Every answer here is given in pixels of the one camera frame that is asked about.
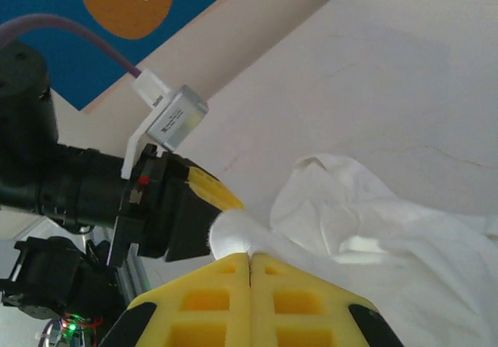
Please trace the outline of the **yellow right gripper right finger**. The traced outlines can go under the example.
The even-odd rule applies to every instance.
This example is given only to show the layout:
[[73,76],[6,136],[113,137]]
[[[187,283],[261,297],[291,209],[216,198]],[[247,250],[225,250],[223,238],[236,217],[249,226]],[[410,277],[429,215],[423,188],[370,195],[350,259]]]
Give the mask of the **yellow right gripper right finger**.
[[267,254],[251,259],[253,346],[402,346],[367,299]]

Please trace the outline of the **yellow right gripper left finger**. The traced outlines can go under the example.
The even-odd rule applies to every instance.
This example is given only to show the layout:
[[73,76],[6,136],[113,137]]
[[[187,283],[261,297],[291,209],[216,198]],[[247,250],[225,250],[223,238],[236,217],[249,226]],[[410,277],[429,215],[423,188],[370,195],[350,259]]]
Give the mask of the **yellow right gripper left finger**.
[[102,346],[249,346],[250,265],[231,254],[143,293]]

